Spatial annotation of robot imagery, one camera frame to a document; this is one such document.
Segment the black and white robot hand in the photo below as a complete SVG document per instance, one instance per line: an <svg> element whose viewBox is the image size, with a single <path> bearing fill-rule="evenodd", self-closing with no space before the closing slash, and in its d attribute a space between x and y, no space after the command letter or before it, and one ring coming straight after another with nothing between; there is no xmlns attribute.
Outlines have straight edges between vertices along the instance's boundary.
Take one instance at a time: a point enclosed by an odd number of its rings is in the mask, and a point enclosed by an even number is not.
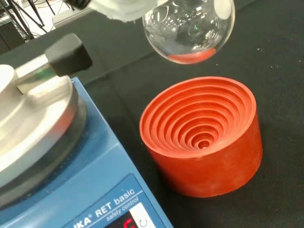
<svg viewBox="0 0 304 228"><path fill-rule="evenodd" d="M164 4L164 0L66 0L70 6L83 10L91 8L109 19L129 22L143 17Z"/></svg>

